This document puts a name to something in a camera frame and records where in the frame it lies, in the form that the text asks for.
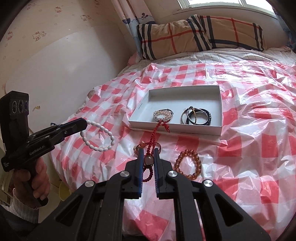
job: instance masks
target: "red string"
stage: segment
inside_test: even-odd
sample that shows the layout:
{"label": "red string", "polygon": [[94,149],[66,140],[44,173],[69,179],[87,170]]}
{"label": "red string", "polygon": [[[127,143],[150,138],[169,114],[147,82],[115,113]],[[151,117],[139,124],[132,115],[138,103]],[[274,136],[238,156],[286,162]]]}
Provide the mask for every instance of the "red string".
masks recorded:
{"label": "red string", "polygon": [[[153,156],[153,150],[155,149],[155,144],[156,144],[156,131],[157,131],[157,129],[160,126],[164,126],[165,129],[166,129],[166,131],[167,132],[170,132],[170,128],[169,128],[168,124],[165,123],[163,120],[160,120],[157,123],[156,127],[154,128],[154,130],[153,130],[153,132],[151,134],[151,138],[150,138],[150,141],[149,141],[149,144],[148,144],[148,148],[147,148],[147,152],[146,152],[145,157],[146,156]],[[149,174],[149,177],[148,178],[146,178],[146,179],[143,180],[143,182],[145,182],[145,183],[148,182],[148,181],[150,181],[152,179],[152,177],[153,177],[152,165],[146,165],[146,164],[144,164],[144,170],[143,170],[143,172],[146,171],[147,169],[149,169],[150,174]]]}

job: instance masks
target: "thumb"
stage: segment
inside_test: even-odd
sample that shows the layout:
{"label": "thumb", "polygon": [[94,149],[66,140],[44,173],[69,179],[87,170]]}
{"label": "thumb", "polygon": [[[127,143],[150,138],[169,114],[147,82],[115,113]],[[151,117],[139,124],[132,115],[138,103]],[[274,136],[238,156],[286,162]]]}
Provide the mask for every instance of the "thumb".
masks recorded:
{"label": "thumb", "polygon": [[21,182],[26,182],[30,180],[31,174],[29,171],[21,169],[21,170],[16,170],[13,173],[14,179],[18,179]]}

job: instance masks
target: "white box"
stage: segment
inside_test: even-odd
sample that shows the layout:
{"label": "white box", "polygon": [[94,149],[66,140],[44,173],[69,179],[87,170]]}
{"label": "white box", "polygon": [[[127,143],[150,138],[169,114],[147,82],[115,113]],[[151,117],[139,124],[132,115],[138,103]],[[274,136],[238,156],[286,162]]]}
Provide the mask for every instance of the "white box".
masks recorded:
{"label": "white box", "polygon": [[[181,124],[181,115],[190,106],[208,110],[212,115],[211,124],[209,126]],[[218,85],[195,85],[149,90],[129,119],[131,128],[153,130],[156,126],[153,113],[160,109],[170,109],[174,112],[173,118],[168,122],[171,132],[221,135],[222,101]],[[187,116],[184,114],[184,123],[186,123],[186,118]],[[203,117],[203,115],[198,114],[197,123],[204,123],[205,121],[206,116]]]}

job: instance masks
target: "hand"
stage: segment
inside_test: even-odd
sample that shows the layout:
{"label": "hand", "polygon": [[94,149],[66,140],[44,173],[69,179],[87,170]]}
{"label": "hand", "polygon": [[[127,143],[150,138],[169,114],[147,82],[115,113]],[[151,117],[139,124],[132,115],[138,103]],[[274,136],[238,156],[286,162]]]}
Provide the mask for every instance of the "hand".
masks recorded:
{"label": "hand", "polygon": [[21,169],[15,170],[13,173],[13,183],[15,186],[14,194],[17,199],[19,199],[23,204],[29,206],[30,208],[36,208],[36,201],[34,200],[34,198],[40,197],[41,200],[44,200],[49,194],[50,183],[46,170],[46,164],[43,162],[42,158],[39,158],[36,162],[37,175],[32,180],[34,196],[27,192],[23,184],[23,182],[30,180],[30,172]]}

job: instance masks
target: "window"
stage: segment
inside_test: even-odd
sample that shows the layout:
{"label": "window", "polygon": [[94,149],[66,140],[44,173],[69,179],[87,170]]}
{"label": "window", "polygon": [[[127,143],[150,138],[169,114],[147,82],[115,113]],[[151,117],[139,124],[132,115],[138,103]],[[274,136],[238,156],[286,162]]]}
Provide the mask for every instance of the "window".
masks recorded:
{"label": "window", "polygon": [[209,5],[226,5],[234,8],[247,8],[275,15],[272,6],[266,0],[179,0],[182,8]]}

